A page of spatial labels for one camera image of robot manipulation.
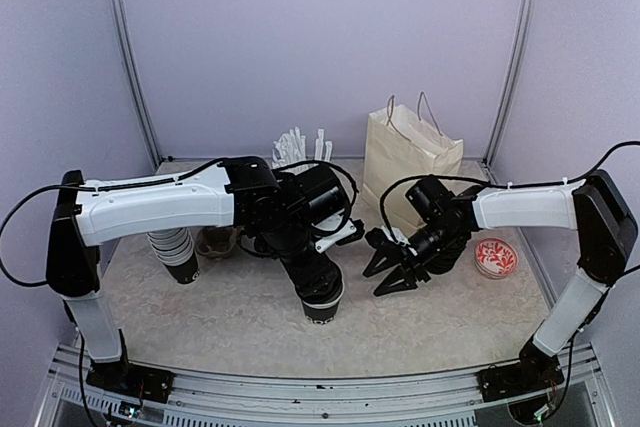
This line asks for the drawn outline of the black plastic cup lid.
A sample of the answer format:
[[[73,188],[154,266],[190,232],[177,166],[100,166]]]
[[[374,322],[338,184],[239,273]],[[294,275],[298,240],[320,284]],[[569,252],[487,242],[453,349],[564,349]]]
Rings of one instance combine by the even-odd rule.
[[[338,279],[321,286],[313,292],[309,291],[302,293],[300,298],[306,305],[311,305],[318,309],[325,309],[337,304],[341,300],[343,293],[344,281],[342,279]]]

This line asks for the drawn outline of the black paper coffee cup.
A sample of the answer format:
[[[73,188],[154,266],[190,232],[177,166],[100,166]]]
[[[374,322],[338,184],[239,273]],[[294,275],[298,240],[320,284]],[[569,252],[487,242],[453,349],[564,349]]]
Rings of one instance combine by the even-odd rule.
[[[302,302],[305,317],[314,324],[324,325],[331,322],[338,311],[341,299],[336,298],[324,304],[310,304]]]

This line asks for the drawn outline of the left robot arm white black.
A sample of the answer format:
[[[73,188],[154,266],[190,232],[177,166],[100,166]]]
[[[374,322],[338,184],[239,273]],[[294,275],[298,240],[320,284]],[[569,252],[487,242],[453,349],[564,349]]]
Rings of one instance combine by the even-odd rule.
[[[215,159],[193,170],[123,181],[63,179],[49,233],[46,280],[66,303],[90,359],[121,392],[140,381],[101,291],[104,243],[143,234],[181,284],[198,275],[194,227],[238,228],[278,260],[305,316],[331,321],[344,293],[340,268],[327,250],[356,230],[357,192],[325,161],[271,168],[258,157]]]

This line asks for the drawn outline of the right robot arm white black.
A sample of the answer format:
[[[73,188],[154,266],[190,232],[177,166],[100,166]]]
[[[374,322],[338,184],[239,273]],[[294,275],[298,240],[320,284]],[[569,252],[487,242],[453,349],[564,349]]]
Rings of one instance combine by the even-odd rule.
[[[638,236],[631,209],[609,174],[596,169],[579,180],[504,189],[473,181],[460,194],[436,175],[411,180],[405,196],[423,227],[405,240],[389,225],[365,236],[375,252],[364,276],[386,275],[374,291],[377,296],[414,290],[418,282],[449,272],[472,234],[481,230],[549,227],[577,232],[576,273],[521,349],[518,361],[480,374],[490,387],[523,391],[562,381],[558,353],[597,315],[609,290],[625,275]]]

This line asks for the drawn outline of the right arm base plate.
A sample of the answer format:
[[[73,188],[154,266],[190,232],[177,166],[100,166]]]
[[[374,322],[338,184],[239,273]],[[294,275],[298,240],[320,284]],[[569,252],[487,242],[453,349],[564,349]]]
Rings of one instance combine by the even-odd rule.
[[[565,380],[559,366],[528,371],[520,362],[480,370],[476,377],[485,403],[548,389]]]

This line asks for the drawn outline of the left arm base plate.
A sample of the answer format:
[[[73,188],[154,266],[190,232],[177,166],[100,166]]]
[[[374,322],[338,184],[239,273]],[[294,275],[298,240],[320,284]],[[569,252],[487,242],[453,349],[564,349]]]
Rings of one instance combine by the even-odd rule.
[[[166,404],[174,373],[137,364],[98,363],[90,367],[86,380],[108,392]]]

